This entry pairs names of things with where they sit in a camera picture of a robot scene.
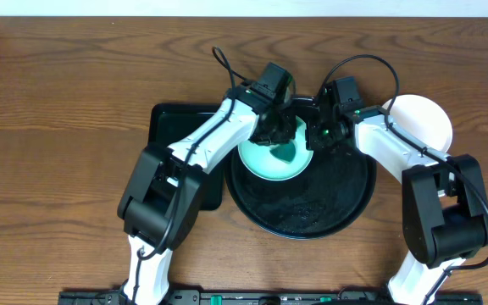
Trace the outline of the green sponge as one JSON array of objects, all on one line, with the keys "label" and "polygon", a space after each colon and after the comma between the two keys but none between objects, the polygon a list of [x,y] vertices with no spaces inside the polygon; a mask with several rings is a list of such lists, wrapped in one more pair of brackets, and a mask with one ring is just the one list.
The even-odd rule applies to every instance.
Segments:
[{"label": "green sponge", "polygon": [[269,152],[277,160],[291,164],[297,155],[297,146],[294,141],[290,141],[270,148]]}]

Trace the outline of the light green plate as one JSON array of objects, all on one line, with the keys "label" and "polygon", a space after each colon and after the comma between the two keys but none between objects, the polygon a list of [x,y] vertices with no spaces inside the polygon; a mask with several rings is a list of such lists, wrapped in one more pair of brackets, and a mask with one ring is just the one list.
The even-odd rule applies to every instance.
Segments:
[{"label": "light green plate", "polygon": [[297,119],[297,132],[294,141],[297,146],[297,155],[291,164],[285,164],[274,158],[269,149],[275,147],[260,146],[251,141],[241,142],[237,149],[238,154],[245,165],[257,177],[264,180],[283,181],[289,180],[302,173],[313,158],[313,151],[306,148],[305,131],[306,123],[299,117]]}]

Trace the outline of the white plate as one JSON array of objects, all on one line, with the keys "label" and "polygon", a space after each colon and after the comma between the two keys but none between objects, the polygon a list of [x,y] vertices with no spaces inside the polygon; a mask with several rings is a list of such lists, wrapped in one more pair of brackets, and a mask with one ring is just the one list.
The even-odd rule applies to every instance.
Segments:
[{"label": "white plate", "polygon": [[436,151],[446,153],[452,144],[452,123],[437,103],[415,94],[398,96],[391,107],[396,131],[407,139],[420,141]]}]

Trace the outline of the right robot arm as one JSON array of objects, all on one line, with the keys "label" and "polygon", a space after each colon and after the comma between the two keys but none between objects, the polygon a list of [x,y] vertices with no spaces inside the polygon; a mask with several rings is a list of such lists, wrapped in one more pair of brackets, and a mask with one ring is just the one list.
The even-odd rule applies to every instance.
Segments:
[{"label": "right robot arm", "polygon": [[408,254],[387,284],[393,302],[430,304],[453,272],[488,266],[488,202],[474,157],[434,149],[379,106],[326,114],[307,119],[308,147],[349,144],[401,183]]}]

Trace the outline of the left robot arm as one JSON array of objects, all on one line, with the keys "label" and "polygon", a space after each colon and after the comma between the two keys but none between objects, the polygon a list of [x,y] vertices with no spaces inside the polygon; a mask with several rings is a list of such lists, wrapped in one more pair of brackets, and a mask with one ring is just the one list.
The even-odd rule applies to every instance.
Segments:
[{"label": "left robot arm", "polygon": [[295,122],[284,121],[288,90],[230,89],[218,110],[190,135],[167,147],[147,145],[120,199],[117,215],[131,249],[121,296],[128,304],[159,304],[169,290],[174,250],[195,224],[211,171],[240,143],[285,143]]}]

